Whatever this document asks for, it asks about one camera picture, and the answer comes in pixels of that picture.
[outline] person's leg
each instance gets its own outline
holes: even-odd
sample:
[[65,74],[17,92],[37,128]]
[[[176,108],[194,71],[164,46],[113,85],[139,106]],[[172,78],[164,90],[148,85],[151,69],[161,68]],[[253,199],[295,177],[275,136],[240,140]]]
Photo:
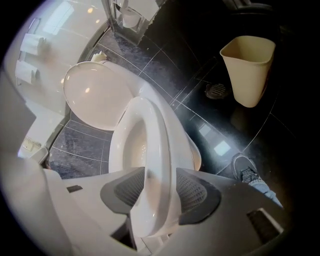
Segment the person's leg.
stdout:
[[268,185],[260,178],[255,163],[249,157],[240,153],[236,154],[232,158],[231,169],[237,180],[248,183],[282,207],[276,193],[270,190]]

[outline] toilet lid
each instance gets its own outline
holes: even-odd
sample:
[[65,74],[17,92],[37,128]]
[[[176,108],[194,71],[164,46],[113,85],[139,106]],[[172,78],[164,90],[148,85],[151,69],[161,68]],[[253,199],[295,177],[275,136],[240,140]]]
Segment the toilet lid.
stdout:
[[71,67],[64,78],[63,93],[70,109],[86,124],[114,131],[133,95],[124,79],[92,61]]

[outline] white toilet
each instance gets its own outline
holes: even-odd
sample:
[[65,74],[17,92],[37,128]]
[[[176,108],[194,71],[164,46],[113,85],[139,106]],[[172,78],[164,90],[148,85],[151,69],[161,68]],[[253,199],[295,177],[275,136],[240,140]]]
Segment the white toilet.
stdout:
[[109,61],[71,67],[63,91],[83,122],[114,131],[109,173],[145,167],[144,189],[130,212],[134,235],[173,233],[181,214],[176,169],[198,171],[201,156],[169,104],[148,82]]

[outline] beige trash can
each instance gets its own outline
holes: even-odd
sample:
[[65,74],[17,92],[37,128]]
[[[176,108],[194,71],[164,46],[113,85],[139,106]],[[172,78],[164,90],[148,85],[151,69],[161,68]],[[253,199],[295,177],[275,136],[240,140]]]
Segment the beige trash can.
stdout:
[[261,99],[275,47],[271,40],[243,35],[221,49],[234,98],[243,106],[253,108]]

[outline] black tile floor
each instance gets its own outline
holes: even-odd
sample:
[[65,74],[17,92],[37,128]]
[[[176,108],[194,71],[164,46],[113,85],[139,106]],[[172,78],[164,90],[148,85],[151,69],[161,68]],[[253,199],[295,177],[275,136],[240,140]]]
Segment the black tile floor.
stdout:
[[[134,46],[108,31],[91,55],[103,51],[109,61],[141,76],[157,89],[198,146],[202,157],[200,171],[233,179],[231,159],[244,153],[253,158],[262,178],[292,212],[295,183],[291,174],[295,169],[292,156],[296,138],[279,121],[278,112],[272,111],[277,110],[280,87],[277,65],[273,65],[259,104],[246,108],[232,94],[223,100],[206,97],[207,84],[231,86],[221,58],[211,57],[200,65],[183,38],[172,34],[166,43],[160,37],[154,41],[145,37],[139,46]],[[181,54],[181,58],[192,62],[190,66],[179,59]],[[50,167],[63,179],[108,173],[112,133],[84,124],[74,113],[70,120],[50,150]]]

